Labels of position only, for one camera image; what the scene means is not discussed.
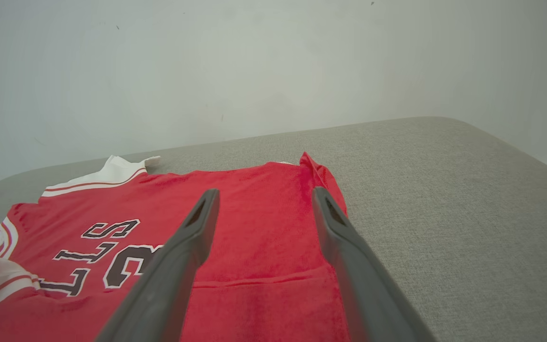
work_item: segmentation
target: gray table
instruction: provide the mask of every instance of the gray table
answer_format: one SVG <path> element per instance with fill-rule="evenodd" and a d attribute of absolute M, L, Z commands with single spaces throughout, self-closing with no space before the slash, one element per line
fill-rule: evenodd
<path fill-rule="evenodd" d="M 179 147 L 151 173 L 298 162 L 307 151 L 349 219 L 441 341 L 547 341 L 547 166 L 466 123 L 397 119 Z M 93 160 L 0 181 L 0 221 Z"/>

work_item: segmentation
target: red jersey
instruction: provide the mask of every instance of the red jersey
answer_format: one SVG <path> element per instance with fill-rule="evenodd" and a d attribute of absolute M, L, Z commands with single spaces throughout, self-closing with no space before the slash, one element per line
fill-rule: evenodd
<path fill-rule="evenodd" d="M 93 340 L 202 193 L 220 190 L 210 256 L 196 273 L 183 341 L 349 341 L 311 193 L 326 167 L 268 162 L 149 175 L 111 157 L 99 172 L 16 204 L 0 225 L 0 341 Z"/>

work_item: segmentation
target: black lettering with white outline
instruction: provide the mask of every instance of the black lettering with white outline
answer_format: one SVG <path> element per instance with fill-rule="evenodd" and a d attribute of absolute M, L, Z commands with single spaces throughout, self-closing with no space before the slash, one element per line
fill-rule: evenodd
<path fill-rule="evenodd" d="M 149 266 L 155 253 L 163 245 L 157 247 L 150 245 L 128 245 L 126 248 L 119 251 L 113 262 L 109 265 L 107 272 L 104 274 L 103 282 L 105 288 L 120 288 L 124 282 L 132 275 L 126 271 L 130 261 L 137 261 L 139 265 L 134 272 L 134 275 L 142 275 L 146 267 Z"/>
<path fill-rule="evenodd" d="M 103 242 L 96 249 L 99 249 L 100 252 L 98 253 L 77 253 L 77 252 L 69 252 L 67 249 L 63 249 L 62 251 L 58 252 L 58 255 L 56 255 L 52 260 L 87 260 L 89 264 L 94 264 L 97 262 L 100 258 L 104 257 L 113 247 L 117 245 L 118 242 Z"/>
<path fill-rule="evenodd" d="M 46 291 L 63 292 L 67 297 L 75 297 L 80 294 L 83 288 L 85 277 L 90 272 L 89 268 L 76 268 L 71 276 L 74 277 L 72 283 L 67 282 L 50 282 L 39 278 L 39 286 Z"/>
<path fill-rule="evenodd" d="M 85 233 L 82 234 L 82 238 L 105 238 L 109 233 L 113 233 L 111 238 L 125 238 L 135 227 L 137 227 L 141 223 L 141 221 L 138 218 L 131 219 L 129 221 L 119 222 L 119 223 L 113 223 L 109 227 L 107 227 L 102 232 L 98 232 L 98 230 L 102 229 L 103 227 L 106 227 L 107 223 L 98 222 L 92 225 Z"/>

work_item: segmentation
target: red fabric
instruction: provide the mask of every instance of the red fabric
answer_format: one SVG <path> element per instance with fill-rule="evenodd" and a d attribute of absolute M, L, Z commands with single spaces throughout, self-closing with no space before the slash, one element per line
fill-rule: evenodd
<path fill-rule="evenodd" d="M 345 212 L 330 171 L 304 154 L 300 165 L 269 162 L 236 171 L 138 175 L 107 189 L 89 189 L 38 204 L 17 204 L 8 218 L 18 229 L 10 260 L 50 282 L 73 281 L 87 268 L 81 292 L 24 288 L 0 303 L 0 340 L 93 340 L 137 280 L 128 262 L 120 288 L 106 288 L 117 253 L 129 245 L 163 245 L 201 194 L 221 191 L 210 257 L 198 270 L 182 332 L 189 341 L 349 341 L 337 278 L 319 249 L 311 205 L 324 186 Z M 125 237 L 82 238 L 95 223 L 139 219 Z M 102 228 L 94 234 L 104 232 Z M 65 249 L 97 253 L 93 264 L 53 260 Z"/>

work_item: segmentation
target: wall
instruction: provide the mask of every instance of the wall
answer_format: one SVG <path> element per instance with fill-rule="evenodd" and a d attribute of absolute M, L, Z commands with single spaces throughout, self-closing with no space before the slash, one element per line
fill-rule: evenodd
<path fill-rule="evenodd" d="M 0 179 L 416 115 L 547 163 L 547 1 L 0 0 Z"/>

